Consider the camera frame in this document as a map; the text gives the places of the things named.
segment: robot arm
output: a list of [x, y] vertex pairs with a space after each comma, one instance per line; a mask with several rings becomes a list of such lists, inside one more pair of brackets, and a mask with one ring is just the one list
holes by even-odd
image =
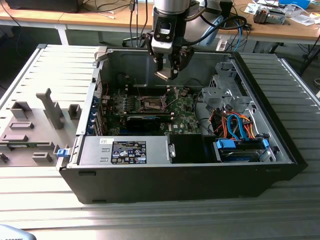
[[[194, 49], [186, 45], [184, 35], [188, 16], [198, 12], [195, 0], [154, 0], [154, 33], [145, 36], [148, 52], [156, 63], [156, 75], [173, 80], [189, 63]], [[163, 56], [168, 54], [170, 68], [163, 66]]]

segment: wooden table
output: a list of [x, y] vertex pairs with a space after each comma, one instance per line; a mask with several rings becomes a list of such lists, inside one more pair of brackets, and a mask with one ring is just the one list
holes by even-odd
[[[114, 10], [114, 14], [105, 13], [114, 16], [115, 19], [108, 18], [97, 12], [88, 12], [81, 10], [79, 13], [65, 13], [59, 11], [42, 10], [14, 10], [10, 9], [7, 3], [3, 1], [3, 6], [14, 17], [14, 19], [23, 27], [54, 28], [58, 30], [61, 43], [68, 44], [66, 30], [86, 30], [98, 32], [129, 32], [130, 10], [129, 7]], [[97, 4], [112, 3], [113, 0], [97, 0]], [[256, 24], [253, 21], [253, 15], [244, 13], [245, 6], [250, 0], [235, 0], [235, 8], [239, 15], [247, 18], [248, 23], [252, 24], [252, 31], [249, 40], [281, 42], [281, 43], [300, 43], [313, 44], [319, 36], [319, 27], [315, 24], [304, 26], [291, 19], [287, 19], [284, 25], [278, 24]], [[120, 0], [112, 8], [126, 5], [129, 0]], [[89, 2], [87, 8], [95, 10], [93, 2]], [[148, 21], [145, 27], [146, 31], [152, 29], [152, 10], [153, 5], [148, 4]], [[144, 3], [138, 5], [138, 31], [140, 32], [146, 20], [146, 7]], [[311, 5], [308, 8], [310, 12], [320, 12], [320, 6]], [[13, 19], [0, 6], [0, 25], [16, 26]], [[136, 14], [133, 14], [132, 28], [136, 28]], [[231, 38], [237, 34], [236, 30], [219, 30], [218, 38]]]

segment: warning label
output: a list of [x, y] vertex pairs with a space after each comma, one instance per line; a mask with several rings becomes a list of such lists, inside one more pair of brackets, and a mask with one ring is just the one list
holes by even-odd
[[112, 164], [146, 164], [147, 145], [145, 141], [114, 141]]

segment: green circuit board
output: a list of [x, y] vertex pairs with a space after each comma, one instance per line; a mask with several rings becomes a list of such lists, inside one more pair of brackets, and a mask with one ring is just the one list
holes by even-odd
[[[128, 118], [128, 112], [124, 107], [124, 103], [128, 98], [131, 98], [131, 114], [140, 113], [140, 101], [139, 98], [144, 96], [128, 96], [124, 90], [117, 90], [114, 93], [110, 94], [110, 103], [108, 105], [108, 111], [105, 115], [106, 125], [107, 125], [107, 135], [109, 136], [129, 136], [129, 135], [142, 135], [142, 136], [164, 136], [167, 134], [199, 134], [200, 129], [196, 125], [196, 117], [193, 113], [193, 99], [191, 94], [181, 95], [183, 88], [178, 88], [178, 98], [176, 95], [168, 94], [166, 97], [166, 104], [173, 102], [172, 104], [166, 107], [165, 112], [166, 116], [157, 115], [161, 113], [158, 109], [150, 109], [151, 112], [155, 112], [154, 115], [160, 118], [163, 118], [164, 121], [161, 121], [160, 128], [157, 131], [149, 132], [129, 132], [126, 127], [126, 119]], [[151, 102], [157, 100], [157, 96], [145, 96]]]

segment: motherboard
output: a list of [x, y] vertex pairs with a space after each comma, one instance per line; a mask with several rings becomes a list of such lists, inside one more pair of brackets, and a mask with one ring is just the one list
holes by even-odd
[[188, 88], [111, 90], [102, 101], [106, 136], [199, 134]]

